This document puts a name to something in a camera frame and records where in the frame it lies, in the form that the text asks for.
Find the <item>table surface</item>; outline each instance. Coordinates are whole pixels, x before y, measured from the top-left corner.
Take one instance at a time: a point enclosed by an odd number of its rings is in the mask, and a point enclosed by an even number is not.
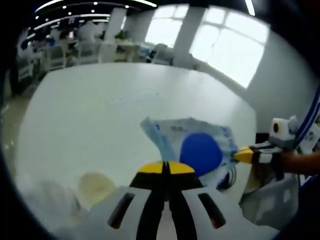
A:
[[[146,63],[81,65],[50,72],[34,93],[20,126],[17,176],[77,189],[83,174],[100,172],[128,185],[141,166],[160,159],[140,127],[147,116],[229,126],[238,146],[255,143],[254,110],[206,73]],[[236,168],[225,194],[238,203],[251,166]]]

